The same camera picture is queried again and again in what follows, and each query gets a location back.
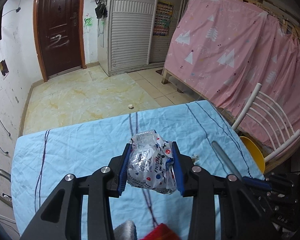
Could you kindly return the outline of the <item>white printed tissue packet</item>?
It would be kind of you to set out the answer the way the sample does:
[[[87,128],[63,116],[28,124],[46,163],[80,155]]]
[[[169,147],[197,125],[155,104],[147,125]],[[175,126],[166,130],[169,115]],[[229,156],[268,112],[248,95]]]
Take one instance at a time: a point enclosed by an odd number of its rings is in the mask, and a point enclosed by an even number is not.
[[[172,143],[155,130],[134,135],[127,164],[127,182],[142,189],[172,194],[176,189]]]

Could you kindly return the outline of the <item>yellow plastic trash bin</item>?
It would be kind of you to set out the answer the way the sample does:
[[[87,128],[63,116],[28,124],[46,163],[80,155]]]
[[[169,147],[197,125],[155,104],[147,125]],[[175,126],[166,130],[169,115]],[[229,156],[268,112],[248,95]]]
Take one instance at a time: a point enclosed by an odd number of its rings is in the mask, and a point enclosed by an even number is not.
[[[257,164],[258,168],[260,169],[261,173],[264,174],[266,164],[264,162],[264,157],[260,149],[256,146],[256,144],[245,136],[239,137],[247,150],[249,151],[250,155],[252,156],[253,160]]]

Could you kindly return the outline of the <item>clear plastic tube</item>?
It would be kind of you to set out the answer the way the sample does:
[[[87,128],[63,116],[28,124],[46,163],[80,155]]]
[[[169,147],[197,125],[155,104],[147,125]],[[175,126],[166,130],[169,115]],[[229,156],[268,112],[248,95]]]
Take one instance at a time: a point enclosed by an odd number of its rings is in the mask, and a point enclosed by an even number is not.
[[[242,176],[239,173],[238,169],[235,167],[235,165],[232,163],[230,158],[227,156],[227,154],[223,151],[221,146],[218,144],[218,142],[213,141],[211,142],[212,148],[215,150],[217,155],[222,159],[222,161],[226,164],[228,169],[230,170],[231,174],[235,175],[239,180],[242,180]]]

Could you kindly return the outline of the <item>red knitted sock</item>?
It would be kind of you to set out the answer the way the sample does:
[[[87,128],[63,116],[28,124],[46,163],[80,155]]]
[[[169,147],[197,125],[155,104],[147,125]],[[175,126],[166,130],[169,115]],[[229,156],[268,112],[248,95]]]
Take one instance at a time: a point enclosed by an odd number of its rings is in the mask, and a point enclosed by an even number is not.
[[[161,223],[142,240],[180,240],[180,237],[166,224]]]

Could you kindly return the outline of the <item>white metal chair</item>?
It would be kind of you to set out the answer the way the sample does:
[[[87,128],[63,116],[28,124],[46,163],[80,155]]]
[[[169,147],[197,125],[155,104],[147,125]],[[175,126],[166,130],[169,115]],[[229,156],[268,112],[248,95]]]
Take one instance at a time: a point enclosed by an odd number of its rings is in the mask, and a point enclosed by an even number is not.
[[[300,130],[295,130],[283,108],[270,96],[261,91],[262,84],[257,83],[249,96],[241,113],[232,125],[232,129],[239,128],[245,117],[249,117],[267,135],[273,151],[264,157],[268,163],[283,155],[299,137]]]

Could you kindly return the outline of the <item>light blue bed sheet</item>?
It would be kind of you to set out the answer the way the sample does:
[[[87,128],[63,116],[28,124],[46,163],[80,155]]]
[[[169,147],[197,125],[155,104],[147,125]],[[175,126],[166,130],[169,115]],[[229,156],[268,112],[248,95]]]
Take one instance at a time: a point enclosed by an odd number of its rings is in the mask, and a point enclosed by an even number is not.
[[[228,167],[210,146],[218,142],[242,176],[264,179],[248,150],[231,126],[207,101],[136,112],[19,137],[11,170],[15,220],[22,234],[56,185],[66,174],[91,175],[121,155],[132,135],[155,130],[168,141],[176,141],[181,154],[197,157],[197,164],[213,175],[226,177]],[[178,191],[149,191],[154,217],[181,239],[187,239],[192,198]],[[127,220],[136,225],[142,239],[152,229],[152,217],[142,189],[126,186],[122,196],[110,198],[113,227]]]

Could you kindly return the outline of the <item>white louvered wardrobe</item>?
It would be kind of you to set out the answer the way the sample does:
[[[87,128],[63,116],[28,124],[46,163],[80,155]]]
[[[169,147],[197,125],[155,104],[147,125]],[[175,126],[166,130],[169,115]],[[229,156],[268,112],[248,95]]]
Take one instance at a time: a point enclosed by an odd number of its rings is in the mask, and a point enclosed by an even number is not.
[[[159,1],[173,4],[167,36],[154,36]],[[163,66],[185,0],[107,0],[107,17],[98,23],[98,61],[113,76]]]

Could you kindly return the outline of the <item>dark brown wooden door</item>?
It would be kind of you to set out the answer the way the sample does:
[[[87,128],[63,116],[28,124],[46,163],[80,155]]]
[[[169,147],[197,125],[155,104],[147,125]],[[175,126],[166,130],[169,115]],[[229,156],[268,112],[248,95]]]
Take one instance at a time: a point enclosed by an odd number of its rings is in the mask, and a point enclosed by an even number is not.
[[[33,33],[43,80],[85,68],[84,0],[34,0]]]

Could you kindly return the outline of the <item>grey metal chair frame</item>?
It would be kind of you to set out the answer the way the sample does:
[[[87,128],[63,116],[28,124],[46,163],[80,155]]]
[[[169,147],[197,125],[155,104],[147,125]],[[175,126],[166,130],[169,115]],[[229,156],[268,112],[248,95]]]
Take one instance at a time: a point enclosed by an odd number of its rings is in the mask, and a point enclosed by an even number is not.
[[[12,208],[11,175],[0,168],[0,202]]]

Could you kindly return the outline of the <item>colourful grid wall poster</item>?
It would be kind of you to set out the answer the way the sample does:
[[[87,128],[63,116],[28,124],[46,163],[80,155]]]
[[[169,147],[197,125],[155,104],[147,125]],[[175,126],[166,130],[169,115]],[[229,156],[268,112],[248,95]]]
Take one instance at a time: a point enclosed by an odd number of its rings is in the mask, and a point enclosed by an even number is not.
[[[159,1],[154,20],[153,35],[167,36],[173,15],[173,4]]]

